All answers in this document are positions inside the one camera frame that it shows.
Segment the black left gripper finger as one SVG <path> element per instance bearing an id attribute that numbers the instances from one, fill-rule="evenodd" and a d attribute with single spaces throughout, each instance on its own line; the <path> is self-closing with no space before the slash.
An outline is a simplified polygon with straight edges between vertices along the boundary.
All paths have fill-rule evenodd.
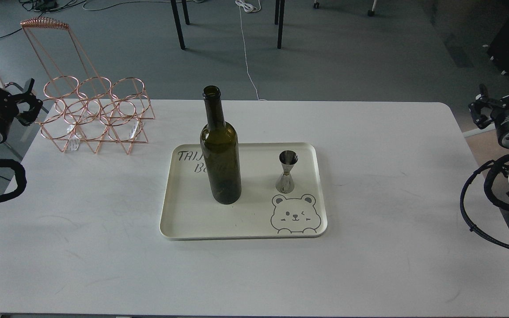
<path id="1" fill-rule="evenodd" d="M 24 99 L 21 103 L 26 103 L 29 109 L 21 111 L 16 115 L 16 119 L 21 125 L 29 126 L 37 119 L 44 103 L 40 99 Z"/>
<path id="2" fill-rule="evenodd" d="M 14 81 L 5 83 L 5 89 L 14 87 L 19 90 L 19 93 L 10 94 L 9 99 L 16 103 L 24 103 L 29 101 L 31 99 L 31 96 L 33 96 L 34 83 L 35 83 L 34 78 L 28 79 L 23 85 L 19 85 Z"/>

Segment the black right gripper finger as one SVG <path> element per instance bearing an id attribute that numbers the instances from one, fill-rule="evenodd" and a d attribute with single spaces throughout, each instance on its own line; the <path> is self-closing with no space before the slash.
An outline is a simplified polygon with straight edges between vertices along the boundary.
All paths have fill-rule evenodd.
<path id="1" fill-rule="evenodd" d="M 482 109 L 487 107 L 488 109 L 501 109 L 502 103 L 499 99 L 494 99 L 489 96 L 488 89 L 485 84 L 479 85 L 479 97 L 478 97 L 478 108 Z"/>
<path id="2" fill-rule="evenodd" d="M 496 109 L 498 109 L 497 103 L 494 102 L 483 102 L 483 101 L 475 101 L 468 105 L 469 113 L 472 117 L 473 123 L 479 129 L 486 129 L 489 125 L 495 122 L 495 118 L 493 113 Z M 490 110 L 490 115 L 486 115 L 482 113 L 482 110 L 487 108 Z"/>

